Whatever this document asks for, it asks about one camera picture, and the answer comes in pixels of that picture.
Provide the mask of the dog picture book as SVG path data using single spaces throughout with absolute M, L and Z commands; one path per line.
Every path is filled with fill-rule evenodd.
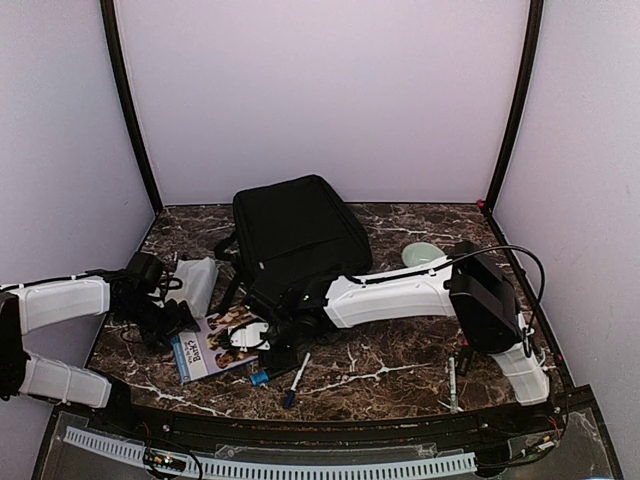
M 171 339 L 180 384 L 227 371 L 251 363 L 258 358 L 254 352 L 242 352 L 222 346 L 222 336 L 229 328 L 252 320 L 254 316 L 242 306 L 231 308 L 224 316 L 214 314 L 196 320 L 199 331 L 184 330 Z

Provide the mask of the black student backpack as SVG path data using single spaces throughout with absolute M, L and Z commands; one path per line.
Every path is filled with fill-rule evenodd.
M 214 248 L 235 274 L 219 303 L 226 313 L 238 288 L 267 307 L 311 280 L 362 275 L 373 264 L 368 234 L 333 187 L 311 174 L 235 194 L 234 230 Z

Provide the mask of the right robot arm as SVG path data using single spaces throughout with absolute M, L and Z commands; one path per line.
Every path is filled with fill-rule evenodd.
M 515 287 L 490 251 L 463 241 L 450 254 L 422 265 L 363 276 L 318 276 L 282 292 L 259 279 L 247 299 L 258 320 L 231 334 L 231 343 L 242 350 L 288 348 L 329 328 L 454 317 L 470 347 L 491 356 L 509 380 L 519 403 L 511 410 L 510 424 L 530 434 L 549 416 L 550 380 L 534 351 L 532 325 Z

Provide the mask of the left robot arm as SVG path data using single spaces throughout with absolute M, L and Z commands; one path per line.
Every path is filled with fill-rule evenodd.
M 95 371 L 47 359 L 23 346 L 22 338 L 45 326 L 89 316 L 111 315 L 137 326 L 142 344 L 154 351 L 194 327 L 186 301 L 168 294 L 185 282 L 156 256 L 136 252 L 120 270 L 91 270 L 1 288 L 1 399 L 21 394 L 102 409 L 120 436 L 141 427 L 140 412 L 119 398 L 121 382 Z

